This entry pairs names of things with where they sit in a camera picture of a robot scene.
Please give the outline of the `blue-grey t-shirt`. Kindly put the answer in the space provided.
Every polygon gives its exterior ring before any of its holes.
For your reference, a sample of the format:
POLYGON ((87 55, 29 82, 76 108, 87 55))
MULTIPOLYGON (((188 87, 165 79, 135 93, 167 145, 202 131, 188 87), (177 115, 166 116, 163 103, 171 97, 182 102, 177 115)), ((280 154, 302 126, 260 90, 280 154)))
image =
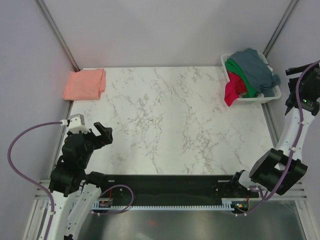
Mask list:
POLYGON ((266 98, 274 97, 273 89, 281 83, 280 77, 273 74, 269 65, 252 48, 233 53, 225 62, 225 67, 246 84, 246 98, 254 98, 260 94, 266 98))

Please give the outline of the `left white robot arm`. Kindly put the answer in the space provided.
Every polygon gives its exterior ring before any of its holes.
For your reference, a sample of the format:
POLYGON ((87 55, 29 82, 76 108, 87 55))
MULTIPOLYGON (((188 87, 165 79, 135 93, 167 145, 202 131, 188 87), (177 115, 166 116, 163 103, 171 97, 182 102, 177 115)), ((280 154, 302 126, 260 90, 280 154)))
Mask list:
POLYGON ((93 152, 113 142, 112 128, 100 122, 93 125, 99 135, 91 129, 67 132, 62 154, 50 174, 49 192, 53 199, 48 205, 41 240, 74 240, 76 235, 66 231, 80 229, 94 201, 110 191, 105 174, 85 172, 93 152))

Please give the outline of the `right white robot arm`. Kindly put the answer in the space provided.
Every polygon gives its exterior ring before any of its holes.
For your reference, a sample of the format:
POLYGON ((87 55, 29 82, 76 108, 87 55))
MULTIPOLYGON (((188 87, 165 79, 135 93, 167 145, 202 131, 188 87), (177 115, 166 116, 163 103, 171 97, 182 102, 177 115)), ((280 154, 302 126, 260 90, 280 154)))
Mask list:
POLYGON ((302 163, 302 149, 308 128, 320 112, 320 63, 316 61, 300 67, 289 68, 287 76, 300 74, 288 82, 290 94, 285 101, 285 124, 275 148, 271 148, 252 167, 234 175, 229 191, 235 197, 247 189, 268 191, 264 200, 274 194, 284 195, 307 172, 302 163))

